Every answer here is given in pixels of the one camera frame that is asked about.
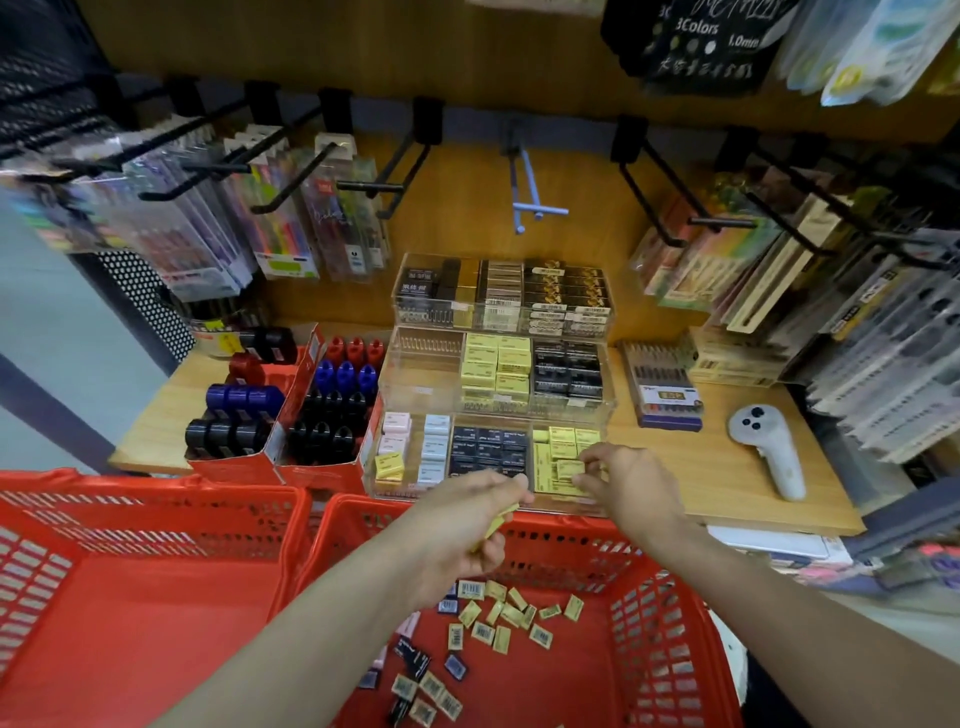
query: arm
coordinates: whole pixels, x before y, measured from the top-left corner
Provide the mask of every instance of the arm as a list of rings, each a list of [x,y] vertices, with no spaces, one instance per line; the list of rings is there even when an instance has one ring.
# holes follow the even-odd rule
[[[494,516],[532,499],[525,475],[483,471],[438,485],[315,581],[155,726],[328,725],[401,622],[435,606],[456,579],[500,565],[499,533],[470,552]]]
[[[685,518],[676,480],[649,450],[600,443],[582,459],[576,484],[716,611],[812,725],[956,719],[959,666],[713,539]]]

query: wooden table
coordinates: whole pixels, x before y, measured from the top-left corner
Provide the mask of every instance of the wooden table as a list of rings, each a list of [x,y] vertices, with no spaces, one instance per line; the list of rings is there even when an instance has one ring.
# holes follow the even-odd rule
[[[332,324],[322,326],[327,336],[374,330],[356,324],[342,325],[342,329]],[[701,432],[640,428],[636,426],[621,356],[613,349],[610,363],[617,407],[608,425],[608,439],[655,451],[679,479],[686,510],[698,521],[825,536],[863,530],[863,522],[784,387],[703,384],[699,389],[706,414]],[[190,420],[203,415],[207,386],[224,381],[227,372],[226,361],[191,352],[137,418],[110,457],[110,464],[143,473],[192,473],[183,459],[183,430]],[[781,498],[756,450],[738,445],[728,436],[727,418],[753,403],[776,406],[789,423],[806,480],[803,502]]]

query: white game controller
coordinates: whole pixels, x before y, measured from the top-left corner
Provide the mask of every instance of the white game controller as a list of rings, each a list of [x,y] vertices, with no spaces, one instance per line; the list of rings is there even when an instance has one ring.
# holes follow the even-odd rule
[[[804,471],[783,414],[769,404],[738,409],[727,422],[730,436],[741,445],[753,445],[770,466],[780,495],[787,500],[806,497]]]

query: red shopping basket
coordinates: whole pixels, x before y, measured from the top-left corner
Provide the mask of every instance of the red shopping basket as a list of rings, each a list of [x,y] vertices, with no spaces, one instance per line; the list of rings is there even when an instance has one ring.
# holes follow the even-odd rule
[[[0,473],[0,724],[143,725],[279,611],[305,491]]]
[[[297,593],[408,507],[335,495]],[[585,606],[577,622],[538,620],[554,635],[549,652],[520,630],[514,630],[508,655],[468,636],[457,653],[468,667],[461,683],[442,667],[446,626],[454,617],[421,613],[412,642],[430,655],[431,671],[463,703],[458,726],[741,725],[723,645],[703,602],[633,549],[611,522],[520,511],[501,532],[507,559],[491,578],[518,587],[538,608],[563,607],[570,594]],[[491,604],[481,603],[485,615]],[[382,724],[400,667],[388,651],[379,689],[356,691],[335,725]],[[449,722],[443,714],[437,720]]]

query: hand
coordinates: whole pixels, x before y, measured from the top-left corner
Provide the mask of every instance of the hand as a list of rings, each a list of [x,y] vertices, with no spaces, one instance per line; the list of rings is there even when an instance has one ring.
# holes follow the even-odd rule
[[[533,499],[526,475],[508,478],[494,471],[448,478],[422,496],[383,533],[412,559],[412,610],[436,605],[457,579],[500,566],[503,534],[486,541],[484,535],[501,511]],[[512,519],[508,514],[504,521]]]
[[[573,484],[603,505],[623,533],[655,559],[687,523],[677,479],[648,449],[597,443],[580,453],[587,472]],[[600,477],[607,466],[610,481]]]

